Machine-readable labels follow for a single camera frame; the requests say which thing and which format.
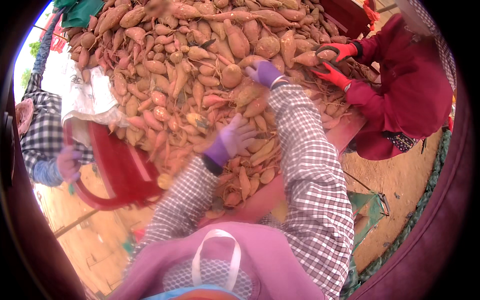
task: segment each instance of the tree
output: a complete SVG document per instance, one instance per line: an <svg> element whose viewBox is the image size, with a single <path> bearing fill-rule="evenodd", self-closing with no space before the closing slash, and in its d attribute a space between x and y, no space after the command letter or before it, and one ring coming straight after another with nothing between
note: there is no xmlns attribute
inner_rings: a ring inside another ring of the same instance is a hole
<svg viewBox="0 0 480 300"><path fill-rule="evenodd" d="M32 72L31 69L25 69L24 73L22 74L22 80L20 81L20 86L22 88L27 88L28 81L30 80L30 73Z"/></svg>
<svg viewBox="0 0 480 300"><path fill-rule="evenodd" d="M40 50L40 42L33 42L28 44L30 47L30 54L32 54L33 57L36 57L36 54Z"/></svg>

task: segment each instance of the purple glove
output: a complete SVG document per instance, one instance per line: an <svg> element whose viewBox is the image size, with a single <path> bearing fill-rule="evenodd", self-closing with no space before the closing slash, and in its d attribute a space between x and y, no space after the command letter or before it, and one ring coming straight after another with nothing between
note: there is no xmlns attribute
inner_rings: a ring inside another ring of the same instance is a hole
<svg viewBox="0 0 480 300"><path fill-rule="evenodd" d="M254 68L247 67L245 70L247 74L256 82L272 89L274 83L279 79L284 78L282 73L269 61L254 60L252 62Z"/></svg>
<svg viewBox="0 0 480 300"><path fill-rule="evenodd" d="M205 150L204 154L223 167L229 159L234 158L239 151L248 147L256 135L255 128L238 113L228 126L220 130L213 145Z"/></svg>
<svg viewBox="0 0 480 300"><path fill-rule="evenodd" d="M73 146L66 146L60 151L57 157L57 168L66 183L72 183L80 178L80 167L78 161L82 158L82 152L74 151Z"/></svg>

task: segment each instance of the red jacket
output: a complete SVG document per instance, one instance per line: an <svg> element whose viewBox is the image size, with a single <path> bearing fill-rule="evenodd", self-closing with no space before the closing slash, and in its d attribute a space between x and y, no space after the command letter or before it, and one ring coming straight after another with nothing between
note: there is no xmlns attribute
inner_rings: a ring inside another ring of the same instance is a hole
<svg viewBox="0 0 480 300"><path fill-rule="evenodd" d="M347 101L368 119L355 141L358 154L369 160L401 153L383 131L424 139L442 126L451 110L453 91L434 39L412 43L413 34L405 26L396 14L376 35L359 40L363 54L356 60L380 63L382 80L379 91L359 80L347 91Z"/></svg>

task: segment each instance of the sky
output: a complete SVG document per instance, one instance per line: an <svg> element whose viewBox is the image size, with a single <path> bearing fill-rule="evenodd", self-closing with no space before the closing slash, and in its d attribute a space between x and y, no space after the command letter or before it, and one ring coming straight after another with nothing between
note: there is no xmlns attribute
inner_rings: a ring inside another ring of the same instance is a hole
<svg viewBox="0 0 480 300"><path fill-rule="evenodd" d="M51 2L45 10L40 14L38 20L36 21L35 25L45 28L47 24L47 17L45 16L46 13L52 12L53 10L53 2ZM25 69L32 69L33 64L35 62L35 58L30 54L30 47L28 44L36 42L40 38L42 30L32 27L30 34L27 36L22 49L15 61L15 67L13 70L13 94L15 96L15 103L20 102L22 96L25 93L24 88L20 86L20 82L22 81L22 74ZM42 80L42 89L45 91L49 91L51 93L59 94L60 93L60 85L58 82L58 74L60 72L60 68L62 67L63 63L65 62L67 57L67 46L63 49L61 54L50 51L50 55L47 59L45 73L43 74Z"/></svg>

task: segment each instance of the person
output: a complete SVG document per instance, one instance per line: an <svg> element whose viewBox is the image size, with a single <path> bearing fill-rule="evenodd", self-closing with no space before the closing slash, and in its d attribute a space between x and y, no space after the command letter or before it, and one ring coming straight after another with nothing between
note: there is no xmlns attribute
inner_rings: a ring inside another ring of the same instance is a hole
<svg viewBox="0 0 480 300"><path fill-rule="evenodd" d="M376 35L348 44L323 44L317 53L333 50L316 72L346 92L347 103L366 117L367 124L348 150L369 160L382 160L410 150L439 130L447 120L456 88L453 56L430 15L418 0L396 0L401 14L393 15ZM382 85L377 91L351 80L335 65L353 57L380 63Z"/></svg>
<svg viewBox="0 0 480 300"><path fill-rule="evenodd" d="M58 186L80 177L80 166L92 163L93 149L81 143L63 148L61 96L42 90L42 75L50 52L55 25L63 9L52 19L40 43L22 101L15 106L20 146L33 182Z"/></svg>
<svg viewBox="0 0 480 300"><path fill-rule="evenodd" d="M111 299L338 299L354 237L338 151L302 87L270 62L253 65L248 74L271 89L286 221L269 214L258 224L224 222L196 231L222 167L256 136L237 114L157 204Z"/></svg>

